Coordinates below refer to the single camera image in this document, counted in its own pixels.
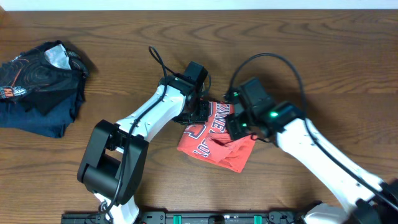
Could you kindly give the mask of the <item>red t-shirt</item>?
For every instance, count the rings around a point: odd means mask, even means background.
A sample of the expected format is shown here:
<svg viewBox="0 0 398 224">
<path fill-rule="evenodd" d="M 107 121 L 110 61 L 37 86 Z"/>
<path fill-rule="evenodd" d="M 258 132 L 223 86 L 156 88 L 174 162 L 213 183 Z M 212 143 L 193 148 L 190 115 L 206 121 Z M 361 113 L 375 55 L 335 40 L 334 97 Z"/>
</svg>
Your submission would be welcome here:
<svg viewBox="0 0 398 224">
<path fill-rule="evenodd" d="M 226 130 L 225 117 L 233 112 L 231 105 L 212 101 L 208 121 L 188 125 L 177 150 L 195 159 L 242 172 L 256 142 L 252 136 L 231 139 Z"/>
</svg>

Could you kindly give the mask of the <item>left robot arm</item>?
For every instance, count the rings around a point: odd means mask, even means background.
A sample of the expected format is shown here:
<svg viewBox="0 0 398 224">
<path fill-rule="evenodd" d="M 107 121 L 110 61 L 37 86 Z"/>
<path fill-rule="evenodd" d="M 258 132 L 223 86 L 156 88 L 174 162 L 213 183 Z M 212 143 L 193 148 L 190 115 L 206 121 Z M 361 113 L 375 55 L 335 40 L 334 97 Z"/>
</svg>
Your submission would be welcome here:
<svg viewBox="0 0 398 224">
<path fill-rule="evenodd" d="M 134 223 L 134 194 L 142 180 L 149 143 L 170 121 L 203 124 L 209 104 L 201 91 L 208 72 L 190 62 L 183 73 L 168 75 L 139 109 L 116 123 L 101 120 L 93 129 L 77 179 L 100 200 L 96 213 L 62 215 L 62 223 Z"/>
</svg>

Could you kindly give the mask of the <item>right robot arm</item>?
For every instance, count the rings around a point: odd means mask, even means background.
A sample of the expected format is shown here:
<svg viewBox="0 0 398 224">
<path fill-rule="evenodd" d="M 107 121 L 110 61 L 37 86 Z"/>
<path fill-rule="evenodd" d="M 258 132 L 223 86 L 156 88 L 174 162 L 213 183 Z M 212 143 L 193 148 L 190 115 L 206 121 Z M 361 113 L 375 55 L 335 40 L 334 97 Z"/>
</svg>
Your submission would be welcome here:
<svg viewBox="0 0 398 224">
<path fill-rule="evenodd" d="M 296 215 L 295 223 L 397 223 L 397 181 L 385 182 L 366 171 L 327 140 L 303 110 L 276 102 L 257 78 L 228 89 L 233 107 L 226 117 L 232 139 L 261 130 L 266 141 L 301 162 L 336 197 L 340 207 L 323 202 Z"/>
</svg>

